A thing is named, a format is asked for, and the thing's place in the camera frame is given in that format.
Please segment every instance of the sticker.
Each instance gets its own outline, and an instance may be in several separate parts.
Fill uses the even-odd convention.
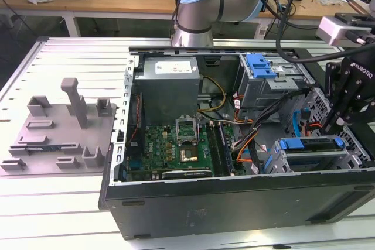
[[[241,101],[240,100],[234,100],[234,107],[237,109],[241,108]]]
[[[282,71],[284,72],[284,70],[282,69],[282,67],[271,67],[273,71]]]
[[[255,164],[251,164],[251,170],[255,173],[255,174],[259,174],[259,169],[257,166],[255,166]]]
[[[155,73],[192,73],[192,66],[189,61],[159,61],[155,64]]]
[[[27,148],[27,150],[30,151],[37,151],[37,150],[43,150],[42,148]]]

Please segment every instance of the gray floor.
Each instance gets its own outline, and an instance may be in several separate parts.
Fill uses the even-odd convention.
[[[13,17],[14,28],[8,29],[0,23],[0,88],[12,75],[24,56],[35,42],[30,30],[21,25],[20,19]],[[39,36],[69,36],[62,18],[27,16],[25,22]],[[169,37],[171,22],[168,20],[120,19],[120,31],[116,32],[114,19],[80,18],[82,36],[89,37]],[[214,38],[251,39],[255,33],[251,23],[215,23]],[[274,26],[267,39],[275,39],[277,27]],[[315,40],[315,32],[289,28],[283,39]]]

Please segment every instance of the workbench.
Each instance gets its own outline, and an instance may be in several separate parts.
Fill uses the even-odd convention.
[[[69,35],[80,36],[77,18],[163,19],[170,20],[175,0],[53,0],[34,5],[27,0],[6,0],[19,15],[58,16],[65,19]],[[294,1],[296,13],[291,22],[300,25],[319,25],[322,16],[336,12],[353,13],[348,4],[322,6],[317,0]],[[2,1],[0,14],[13,15]],[[258,23],[255,39],[263,39],[273,21],[269,11],[260,13],[251,22]]]
[[[128,46],[170,46],[168,39],[50,38],[36,42],[0,91],[0,158],[29,111],[33,95],[68,103],[60,89],[64,77],[76,77],[86,103],[98,97],[121,102]],[[274,48],[273,40],[215,40],[215,46]],[[338,51],[317,41],[284,41],[284,48],[306,48],[313,56]],[[0,249],[374,249],[375,200],[336,224],[274,228],[124,241],[109,211],[97,204],[101,175],[0,177]]]

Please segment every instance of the chip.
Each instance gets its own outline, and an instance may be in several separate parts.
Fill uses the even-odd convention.
[[[181,146],[180,147],[181,162],[198,162],[197,146]]]

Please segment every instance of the white desk leg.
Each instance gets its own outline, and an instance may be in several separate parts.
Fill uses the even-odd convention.
[[[264,39],[268,26],[271,24],[272,19],[258,19],[257,30],[255,31],[254,39]]]
[[[64,16],[66,27],[70,37],[80,37],[80,28],[78,27],[77,18],[72,16]]]
[[[3,22],[8,28],[14,28],[12,19],[9,15],[0,15],[0,20]]]

